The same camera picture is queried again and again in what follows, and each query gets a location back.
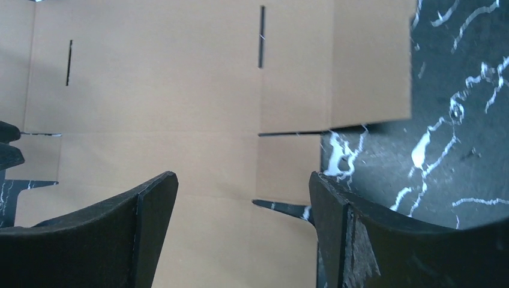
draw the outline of black marble surface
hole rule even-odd
[[[429,223],[467,229],[507,217],[509,2],[418,6],[412,119],[324,135],[323,169],[352,192]]]

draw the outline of flattened cardboard box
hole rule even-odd
[[[173,170],[180,186],[154,287],[315,285],[311,225],[250,200],[309,203],[319,136],[257,133],[408,117],[415,5],[7,2],[12,10],[0,13],[31,21],[12,18],[8,26],[17,32],[0,52],[20,55],[7,62],[19,75],[30,69],[29,81],[10,79],[15,93],[2,100],[19,111],[2,120],[25,132],[63,134],[51,149],[59,153],[30,151],[44,140],[23,137],[22,152],[32,160],[10,173],[33,174],[48,163],[44,173],[55,173],[60,184],[24,191],[18,224],[86,207]],[[389,29],[383,36],[382,28]],[[30,48],[23,37],[32,30]],[[5,55],[0,59],[11,59]]]

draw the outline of cardboard panel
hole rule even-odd
[[[260,287],[247,285],[252,209],[179,191],[153,287]]]
[[[309,204],[309,175],[320,170],[320,135],[261,137],[256,197]]]
[[[0,1],[1,119],[23,129],[35,3]]]
[[[409,5],[335,1],[331,126],[410,117]]]
[[[58,180],[129,189],[171,170],[180,195],[250,200],[256,141],[250,133],[65,134]]]
[[[6,179],[56,181],[62,137],[22,135],[10,145],[21,150],[25,162],[7,169]]]
[[[74,212],[126,191],[115,187],[66,183],[23,190],[17,200],[14,224],[32,227],[44,220]]]
[[[259,131],[257,1],[67,2],[39,4],[28,131]]]
[[[269,0],[265,13],[262,132],[328,128],[330,0]]]
[[[311,224],[255,208],[251,218],[249,287],[316,287],[317,241]]]

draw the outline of black slot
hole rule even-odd
[[[67,59],[67,78],[65,79],[65,85],[69,86],[69,74],[71,73],[71,57],[73,54],[73,40],[69,42],[69,58]]]
[[[258,44],[258,68],[264,67],[265,6],[260,6],[260,40]]]

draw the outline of cardboard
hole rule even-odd
[[[14,109],[2,120],[62,133],[13,143],[27,163],[8,175],[60,182],[23,191],[16,224],[171,170],[179,192],[154,287],[313,287],[313,227],[250,201],[309,204],[320,136],[257,134],[408,117],[415,4],[5,1],[0,29],[17,30],[0,41],[0,71],[14,75],[0,77]]]

